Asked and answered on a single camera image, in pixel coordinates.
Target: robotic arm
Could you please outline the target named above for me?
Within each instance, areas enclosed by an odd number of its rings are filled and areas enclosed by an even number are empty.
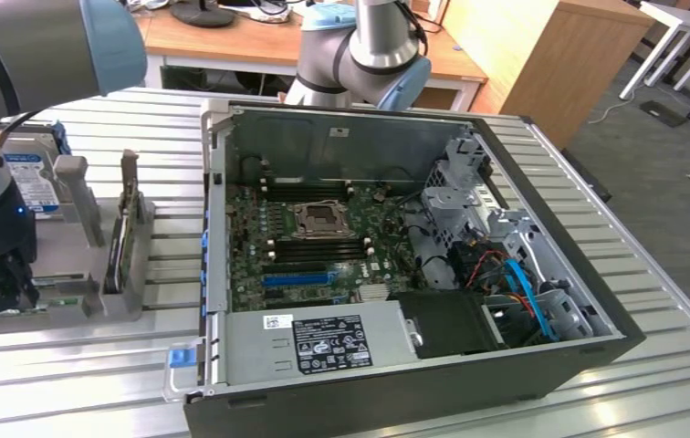
[[[0,118],[124,89],[144,70],[141,36],[115,0],[0,0]],[[34,304],[34,240],[0,151],[0,308]]]
[[[418,53],[425,35],[403,0],[356,0],[355,8],[314,5],[300,30],[296,79],[286,103],[348,107],[354,96],[379,110],[411,105],[431,63]]]

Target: blue pcie slot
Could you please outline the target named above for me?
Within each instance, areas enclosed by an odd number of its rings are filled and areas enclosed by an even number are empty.
[[[335,272],[323,274],[307,274],[299,276],[264,276],[260,280],[262,287],[283,287],[283,286],[312,286],[330,285],[336,277]]]

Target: warning label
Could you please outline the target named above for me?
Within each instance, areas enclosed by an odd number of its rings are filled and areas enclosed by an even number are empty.
[[[4,154],[4,160],[28,208],[37,213],[57,210],[57,196],[54,195],[52,182],[46,179],[52,175],[44,170],[41,157],[34,153],[6,153]]]
[[[294,321],[294,342],[298,370],[303,374],[371,365],[358,315]]]

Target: sticker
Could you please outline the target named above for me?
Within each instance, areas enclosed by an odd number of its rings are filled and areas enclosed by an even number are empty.
[[[34,153],[6,153],[4,160],[28,208],[38,213],[56,211],[58,201],[48,180],[52,175],[44,169],[41,157]]]
[[[263,330],[288,329],[294,322],[292,315],[264,315],[263,316]]]
[[[302,374],[371,366],[358,315],[303,319],[294,321],[292,325],[298,370]]]
[[[328,137],[347,137],[350,135],[348,128],[331,128],[328,129]]]

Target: wooden cabinet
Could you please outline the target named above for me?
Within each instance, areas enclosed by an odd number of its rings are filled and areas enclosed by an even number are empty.
[[[621,0],[449,0],[442,25],[489,77],[470,111],[529,116],[563,148],[652,23]]]

